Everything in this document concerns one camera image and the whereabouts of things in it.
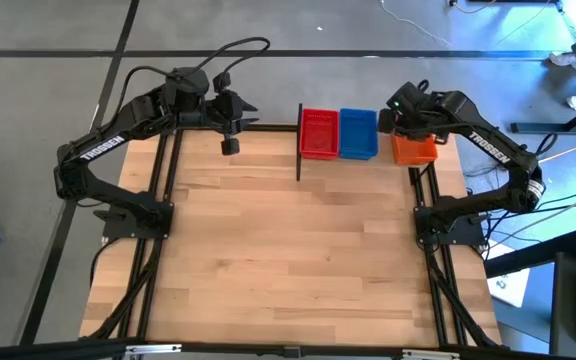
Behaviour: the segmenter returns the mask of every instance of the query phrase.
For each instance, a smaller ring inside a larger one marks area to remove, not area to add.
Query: black aluminum frame
[[[295,174],[296,180],[299,181],[301,174],[301,154],[299,152],[300,145],[300,126],[301,126],[301,113],[303,110],[302,104],[299,104],[299,116],[297,125],[289,124],[251,124],[246,128],[246,131],[265,131],[265,132],[294,132],[296,135],[296,166]],[[210,128],[193,128],[186,130],[210,130]],[[166,177],[166,184],[163,193],[163,198],[170,200],[172,196],[172,191],[174,187],[174,180],[177,173],[177,164],[179,162],[179,156],[181,152],[181,143],[184,130],[177,130],[175,134],[173,148],[170,154],[170,164],[168,167],[168,174]],[[157,146],[157,152],[155,154],[155,161],[153,163],[153,170],[150,178],[149,192],[157,193],[157,183],[159,182],[160,173],[162,170],[162,163],[165,157],[167,135],[162,134]],[[424,206],[424,191],[421,184],[423,174],[420,173],[418,168],[409,168],[409,175],[411,180],[411,185],[414,187],[415,198],[417,206]],[[430,185],[430,192],[433,201],[439,197],[439,186],[437,183],[436,172],[434,163],[428,165],[428,169],[424,170],[428,182]],[[153,239],[153,253],[151,254],[151,260],[154,264],[154,271],[148,276],[146,284],[144,287],[144,296],[141,304],[141,312],[138,317],[137,325],[137,339],[145,339],[148,319],[150,316],[150,308],[152,306],[152,299],[155,291],[155,281],[157,276],[157,267],[159,265],[159,258],[161,256],[161,250],[163,247],[163,241],[165,239]],[[143,256],[146,248],[146,243],[148,239],[138,239],[137,246],[135,248],[135,253],[133,256],[133,262],[130,270],[130,278],[127,288],[130,288],[135,283],[137,283],[137,278],[140,276],[144,269]],[[450,247],[448,245],[438,245],[441,249],[444,270],[446,273],[446,278],[450,283],[450,287],[455,293],[457,293],[457,283],[454,274],[454,268],[452,263],[452,257],[450,254]],[[426,244],[425,247],[432,247],[430,244]],[[443,305],[441,302],[441,292],[431,275],[430,265],[428,258],[429,256],[434,256],[431,251],[424,251],[426,256],[427,271],[428,271],[428,281],[430,283],[432,307],[435,318],[435,325],[437,331],[437,339],[440,347],[449,346],[447,333],[446,333],[446,321],[443,313]],[[119,322],[119,331],[117,339],[126,339],[134,341],[134,338],[127,338],[128,328],[130,326],[130,318],[132,314],[132,308],[135,306],[134,300],[136,296],[128,297],[129,306],[128,311],[125,312]],[[455,334],[457,336],[457,344],[460,346],[467,346],[466,332],[464,330],[463,324],[461,323],[457,313],[453,309],[453,318],[455,325]],[[279,356],[284,356],[288,358],[302,357],[305,355],[339,355],[339,356],[389,356],[396,357],[401,356],[405,353],[404,348],[399,347],[348,347],[348,346],[283,346],[283,345],[256,345],[256,344],[209,344],[209,343],[184,343],[182,344],[184,351],[192,352],[219,352],[219,353],[248,353],[248,354],[274,354]],[[114,359],[120,359],[121,355],[115,355]]]

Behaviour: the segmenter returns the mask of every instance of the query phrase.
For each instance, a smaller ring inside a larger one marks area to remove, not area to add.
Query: orange bin
[[[432,136],[424,141],[413,141],[393,135],[392,150],[398,165],[423,165],[437,160],[437,146]]]

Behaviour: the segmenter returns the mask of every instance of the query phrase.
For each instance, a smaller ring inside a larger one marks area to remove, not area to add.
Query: white cable
[[[421,31],[423,34],[426,34],[428,36],[430,36],[431,38],[433,38],[434,40],[439,40],[439,41],[443,41],[444,43],[446,43],[446,45],[448,45],[448,47],[452,47],[452,44],[448,42],[448,40],[444,39],[444,38],[440,38],[439,36],[435,36],[431,33],[429,33],[426,29],[422,28],[421,26],[417,25],[415,22],[408,20],[408,19],[402,19],[399,16],[395,15],[395,13],[393,13],[392,11],[386,9],[386,5],[384,4],[384,0],[379,0],[379,4],[381,5],[381,9],[385,12],[387,12],[388,14],[390,14],[392,17],[394,17],[395,19],[399,20],[399,21],[403,21],[405,23],[411,24],[414,27],[417,28],[417,30]]]
[[[528,19],[528,21],[526,21],[525,23],[519,25],[515,30],[511,31],[508,35],[504,36],[503,39],[497,41],[497,43],[495,45],[493,45],[493,48],[496,48],[497,45],[501,44],[504,40],[508,39],[510,37],[510,35],[514,34],[515,32],[517,32],[517,30],[521,29],[522,27],[528,25],[529,22],[533,21],[537,16],[539,16],[544,10],[547,9],[548,4],[550,4],[551,1],[552,0],[546,1],[546,3],[544,4],[544,7],[541,10],[539,10],[539,12],[535,14],[535,16]]]
[[[504,241],[510,239],[511,237],[519,234],[520,232],[522,232],[522,231],[524,231],[524,230],[526,230],[526,229],[528,229],[528,228],[531,228],[531,227],[533,227],[533,226],[535,226],[535,225],[537,225],[537,224],[539,224],[539,223],[542,223],[542,222],[544,222],[544,221],[546,221],[546,220],[548,220],[548,219],[552,219],[552,218],[554,218],[555,216],[557,216],[557,215],[559,215],[559,214],[561,214],[561,213],[563,213],[563,212],[566,212],[566,211],[574,208],[575,206],[576,206],[576,203],[574,203],[574,204],[568,206],[567,208],[562,209],[562,210],[560,210],[560,211],[558,211],[558,212],[556,212],[556,213],[554,213],[554,214],[552,214],[552,215],[550,215],[550,216],[546,216],[545,218],[543,218],[543,219],[541,219],[541,220],[537,220],[537,221],[535,221],[535,222],[532,223],[532,224],[529,224],[529,225],[526,225],[526,226],[522,227],[521,229],[519,229],[519,230],[515,231],[514,233],[508,235],[505,239],[501,240],[501,241],[498,242],[497,244],[491,246],[490,249],[492,249],[492,248],[494,248],[495,246],[503,243]]]
[[[488,6],[490,6],[490,5],[492,5],[492,4],[496,3],[496,2],[497,2],[497,0],[492,0],[491,2],[487,3],[486,5],[480,7],[479,9],[477,9],[477,10],[472,10],[472,11],[468,11],[468,10],[462,9],[462,8],[459,6],[459,4],[457,4],[457,2],[455,2],[455,3],[454,3],[453,5],[451,5],[451,6],[454,6],[457,10],[461,11],[461,12],[464,13],[464,14],[474,14],[474,13],[480,12],[481,10],[487,8]]]

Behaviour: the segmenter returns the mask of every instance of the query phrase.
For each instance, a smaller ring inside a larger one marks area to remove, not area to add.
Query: black mounting plate
[[[415,227],[417,229],[417,242],[420,244],[440,245],[483,245],[484,234],[480,222],[471,222],[470,216],[462,216],[448,233],[432,232],[428,229],[425,216],[430,208],[420,207],[414,209]]]
[[[172,202],[161,203],[162,219],[157,227],[144,229],[137,227],[135,217],[125,209],[111,205],[108,212],[110,214],[121,214],[121,217],[103,219],[106,223],[104,226],[103,236],[109,239],[116,238],[135,238],[135,239],[167,239],[170,234],[170,225],[172,223],[172,213],[175,204]]]

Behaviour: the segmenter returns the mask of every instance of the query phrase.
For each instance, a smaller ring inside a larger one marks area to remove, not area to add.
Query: table leg
[[[558,123],[512,123],[510,129],[519,134],[558,134],[576,135],[576,116],[565,124]]]
[[[545,264],[554,261],[558,252],[576,255],[576,231],[490,259],[484,263],[486,275],[490,279]]]

